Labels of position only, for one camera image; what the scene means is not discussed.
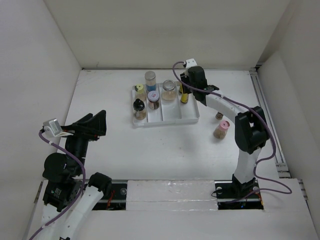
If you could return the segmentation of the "yellow bottle cork cap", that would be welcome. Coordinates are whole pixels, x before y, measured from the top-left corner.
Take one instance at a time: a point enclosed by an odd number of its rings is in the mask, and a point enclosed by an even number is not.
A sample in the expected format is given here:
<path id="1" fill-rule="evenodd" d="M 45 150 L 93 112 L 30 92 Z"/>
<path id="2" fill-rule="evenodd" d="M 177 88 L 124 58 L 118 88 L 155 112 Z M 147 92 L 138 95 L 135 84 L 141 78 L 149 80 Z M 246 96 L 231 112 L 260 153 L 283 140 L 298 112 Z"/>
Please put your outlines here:
<path id="1" fill-rule="evenodd" d="M 189 94 L 190 94 L 190 90 L 183 85 L 183 94 L 181 94 L 181 97 L 180 97 L 180 102 L 183 103 L 183 104 L 187 104 L 188 101 L 189 101 Z"/>
<path id="2" fill-rule="evenodd" d="M 183 93 L 184 93 L 184 92 L 183 92 L 183 85 L 182 85 L 182 84 L 179 85 L 179 93 L 180 93 L 180 94 L 183 94 Z"/>

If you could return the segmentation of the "clear glass jar metal lid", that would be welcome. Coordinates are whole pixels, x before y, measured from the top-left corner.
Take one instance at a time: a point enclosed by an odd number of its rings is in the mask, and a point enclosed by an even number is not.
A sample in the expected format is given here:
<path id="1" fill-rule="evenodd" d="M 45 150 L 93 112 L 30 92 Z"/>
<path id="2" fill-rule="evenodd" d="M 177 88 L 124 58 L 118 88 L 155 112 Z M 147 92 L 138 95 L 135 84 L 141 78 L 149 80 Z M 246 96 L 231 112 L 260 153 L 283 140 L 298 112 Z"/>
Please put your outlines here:
<path id="1" fill-rule="evenodd" d="M 162 99 L 165 101 L 174 101 L 176 99 L 176 84 L 172 80 L 165 80 L 162 83 Z"/>

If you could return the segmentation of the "small dark-lid brown jar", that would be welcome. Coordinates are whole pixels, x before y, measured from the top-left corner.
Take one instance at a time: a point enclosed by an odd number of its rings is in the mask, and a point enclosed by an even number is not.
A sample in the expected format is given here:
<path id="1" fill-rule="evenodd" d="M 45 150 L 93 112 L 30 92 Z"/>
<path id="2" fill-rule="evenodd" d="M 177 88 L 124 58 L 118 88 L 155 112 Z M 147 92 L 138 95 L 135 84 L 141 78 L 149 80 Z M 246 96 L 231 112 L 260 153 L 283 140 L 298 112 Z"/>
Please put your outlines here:
<path id="1" fill-rule="evenodd" d="M 215 118 L 219 121 L 221 121 L 223 119 L 224 115 L 220 112 L 217 112 L 216 115 L 215 115 Z"/>

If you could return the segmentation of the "blue-label tall spice jar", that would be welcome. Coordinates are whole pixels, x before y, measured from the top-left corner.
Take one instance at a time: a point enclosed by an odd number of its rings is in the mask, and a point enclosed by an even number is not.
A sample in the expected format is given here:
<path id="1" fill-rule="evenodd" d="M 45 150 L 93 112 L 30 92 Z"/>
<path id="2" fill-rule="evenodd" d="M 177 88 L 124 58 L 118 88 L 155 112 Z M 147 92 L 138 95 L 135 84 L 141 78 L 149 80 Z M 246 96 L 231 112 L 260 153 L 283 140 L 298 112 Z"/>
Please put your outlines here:
<path id="1" fill-rule="evenodd" d="M 146 91 L 152 92 L 157 89 L 156 74 L 154 71 L 147 71 L 144 75 Z"/>

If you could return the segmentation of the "black-cap spice bottle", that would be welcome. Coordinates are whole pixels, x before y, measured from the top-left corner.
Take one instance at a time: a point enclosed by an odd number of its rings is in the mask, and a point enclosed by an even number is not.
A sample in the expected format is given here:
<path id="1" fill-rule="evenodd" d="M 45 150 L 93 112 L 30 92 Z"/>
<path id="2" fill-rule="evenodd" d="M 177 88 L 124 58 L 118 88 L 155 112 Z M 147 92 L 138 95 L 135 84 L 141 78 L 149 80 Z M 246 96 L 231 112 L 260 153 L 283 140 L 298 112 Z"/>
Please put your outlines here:
<path id="1" fill-rule="evenodd" d="M 145 103 L 140 98 L 137 98 L 133 102 L 132 106 L 133 106 L 133 116 L 137 120 L 143 120 L 146 118 L 147 116 L 146 106 L 145 106 Z"/>

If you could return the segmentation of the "red-label white-lid spice jar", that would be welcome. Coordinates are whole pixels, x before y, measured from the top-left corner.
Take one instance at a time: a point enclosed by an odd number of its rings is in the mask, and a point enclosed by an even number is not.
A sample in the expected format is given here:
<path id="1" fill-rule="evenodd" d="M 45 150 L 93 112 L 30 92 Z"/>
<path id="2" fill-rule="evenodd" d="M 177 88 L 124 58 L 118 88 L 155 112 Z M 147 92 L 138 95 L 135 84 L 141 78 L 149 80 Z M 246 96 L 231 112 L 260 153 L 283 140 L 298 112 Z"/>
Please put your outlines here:
<path id="1" fill-rule="evenodd" d="M 160 94 L 156 90 L 147 94 L 147 100 L 150 109 L 157 110 L 160 107 Z"/>

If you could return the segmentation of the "yellow-cap spice bottle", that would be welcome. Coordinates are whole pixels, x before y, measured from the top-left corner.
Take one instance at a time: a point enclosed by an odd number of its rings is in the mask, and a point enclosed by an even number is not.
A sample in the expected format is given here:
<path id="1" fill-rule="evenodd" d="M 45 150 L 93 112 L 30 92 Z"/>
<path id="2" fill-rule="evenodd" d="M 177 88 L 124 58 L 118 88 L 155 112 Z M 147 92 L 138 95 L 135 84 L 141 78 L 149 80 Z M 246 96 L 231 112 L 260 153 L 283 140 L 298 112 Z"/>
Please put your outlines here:
<path id="1" fill-rule="evenodd" d="M 135 91 L 135 99 L 140 99 L 143 102 L 146 100 L 146 93 L 145 93 L 145 88 L 143 84 L 135 85 L 134 91 Z"/>

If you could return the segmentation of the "pink-cap spice bottle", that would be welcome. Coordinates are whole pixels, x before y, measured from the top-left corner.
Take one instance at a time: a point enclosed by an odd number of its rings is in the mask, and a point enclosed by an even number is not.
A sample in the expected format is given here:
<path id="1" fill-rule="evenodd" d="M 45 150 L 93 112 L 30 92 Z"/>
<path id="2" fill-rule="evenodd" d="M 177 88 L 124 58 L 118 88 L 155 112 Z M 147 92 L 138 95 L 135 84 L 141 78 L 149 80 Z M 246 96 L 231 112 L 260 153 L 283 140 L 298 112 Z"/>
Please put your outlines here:
<path id="1" fill-rule="evenodd" d="M 222 120 L 213 132 L 213 136 L 219 140 L 226 137 L 230 123 L 227 120 Z"/>

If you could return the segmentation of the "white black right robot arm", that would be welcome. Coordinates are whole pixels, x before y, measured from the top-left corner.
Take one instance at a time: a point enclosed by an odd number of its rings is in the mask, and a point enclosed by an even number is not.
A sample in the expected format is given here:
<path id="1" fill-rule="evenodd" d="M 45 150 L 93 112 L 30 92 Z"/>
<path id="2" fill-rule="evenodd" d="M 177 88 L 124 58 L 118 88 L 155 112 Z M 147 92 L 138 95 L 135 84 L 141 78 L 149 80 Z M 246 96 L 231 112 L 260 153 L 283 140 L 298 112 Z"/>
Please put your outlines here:
<path id="1" fill-rule="evenodd" d="M 207 82 L 205 70 L 198 65 L 185 66 L 185 71 L 177 76 L 182 85 L 182 94 L 192 94 L 204 106 L 215 109 L 234 124 L 234 139 L 239 149 L 237 166 L 231 183 L 216 186 L 219 199 L 229 199 L 231 203 L 255 194 L 256 168 L 259 155 L 272 137 L 263 109 L 248 107 L 226 97 L 215 85 Z"/>

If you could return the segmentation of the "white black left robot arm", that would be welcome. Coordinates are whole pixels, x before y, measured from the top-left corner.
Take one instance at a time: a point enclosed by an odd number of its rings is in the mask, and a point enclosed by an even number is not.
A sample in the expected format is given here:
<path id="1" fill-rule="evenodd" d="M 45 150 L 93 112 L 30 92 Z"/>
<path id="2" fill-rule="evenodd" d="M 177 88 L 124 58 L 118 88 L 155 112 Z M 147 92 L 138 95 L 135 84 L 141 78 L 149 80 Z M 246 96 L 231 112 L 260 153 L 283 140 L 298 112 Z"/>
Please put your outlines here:
<path id="1" fill-rule="evenodd" d="M 96 172 L 86 179 L 89 142 L 107 132 L 107 112 L 89 113 L 61 126 L 57 119 L 43 123 L 39 137 L 58 152 L 44 161 L 42 176 L 48 181 L 43 194 L 42 226 L 31 236 L 39 240 L 74 240 L 95 205 L 113 199 L 112 179 Z"/>

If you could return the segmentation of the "white divided organizer tray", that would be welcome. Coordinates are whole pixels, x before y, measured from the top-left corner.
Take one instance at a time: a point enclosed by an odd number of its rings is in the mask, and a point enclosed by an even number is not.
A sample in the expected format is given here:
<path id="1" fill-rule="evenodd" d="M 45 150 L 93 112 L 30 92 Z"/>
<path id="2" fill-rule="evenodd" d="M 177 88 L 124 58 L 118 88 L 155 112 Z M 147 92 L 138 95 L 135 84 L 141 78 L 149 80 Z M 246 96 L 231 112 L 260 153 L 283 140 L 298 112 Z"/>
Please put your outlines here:
<path id="1" fill-rule="evenodd" d="M 156 84 L 156 91 L 159 94 L 159 107 L 152 109 L 149 106 L 149 100 L 144 101 L 146 116 L 144 119 L 132 117 L 132 123 L 137 128 L 179 125 L 179 124 L 195 124 L 199 121 L 200 113 L 197 101 L 193 96 L 188 98 L 187 103 L 181 102 L 181 94 L 178 91 L 179 82 L 175 82 L 175 99 L 171 101 L 163 100 L 163 84 Z"/>

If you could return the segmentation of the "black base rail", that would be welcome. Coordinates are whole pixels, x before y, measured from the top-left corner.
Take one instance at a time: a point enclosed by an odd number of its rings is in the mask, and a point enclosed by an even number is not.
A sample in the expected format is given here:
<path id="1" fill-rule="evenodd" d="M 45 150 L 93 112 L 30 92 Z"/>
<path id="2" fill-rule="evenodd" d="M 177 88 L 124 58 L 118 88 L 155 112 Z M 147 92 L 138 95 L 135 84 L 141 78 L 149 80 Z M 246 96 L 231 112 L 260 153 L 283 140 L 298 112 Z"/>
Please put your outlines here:
<path id="1" fill-rule="evenodd" d="M 214 180 L 114 180 L 111 193 L 95 204 L 95 211 L 217 211 L 263 210 L 262 198 L 252 194 L 232 203 Z"/>

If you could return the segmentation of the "aluminium side rail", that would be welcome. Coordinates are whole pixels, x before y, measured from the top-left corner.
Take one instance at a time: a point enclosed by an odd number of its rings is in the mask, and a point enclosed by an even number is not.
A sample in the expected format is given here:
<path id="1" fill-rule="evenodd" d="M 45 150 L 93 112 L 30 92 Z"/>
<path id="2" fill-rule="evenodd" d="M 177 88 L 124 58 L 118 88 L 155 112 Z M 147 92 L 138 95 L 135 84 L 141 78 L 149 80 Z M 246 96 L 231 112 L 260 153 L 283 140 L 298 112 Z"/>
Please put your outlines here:
<path id="1" fill-rule="evenodd" d="M 267 100 L 266 100 L 266 97 L 265 97 L 265 94 L 264 94 L 264 91 L 262 88 L 262 84 L 261 84 L 261 81 L 260 81 L 260 78 L 258 75 L 258 70 L 261 66 L 262 66 L 262 63 L 258 62 L 255 67 L 252 67 L 249 70 L 249 74 L 251 77 L 253 88 L 255 90 L 258 104 L 260 105 L 260 107 L 264 111 L 267 125 L 268 125 L 268 127 L 273 135 L 274 141 L 275 141 L 276 153 L 275 153 L 274 161 L 275 161 L 275 166 L 276 166 L 279 178 L 280 179 L 290 179 L 291 174 L 290 174 L 289 168 L 287 166 L 285 156 L 283 154 L 282 147 L 279 142 L 279 138 L 278 138 L 278 135 L 277 135 L 277 132 L 275 129 L 275 125 L 273 123 L 272 116 L 269 111 Z"/>

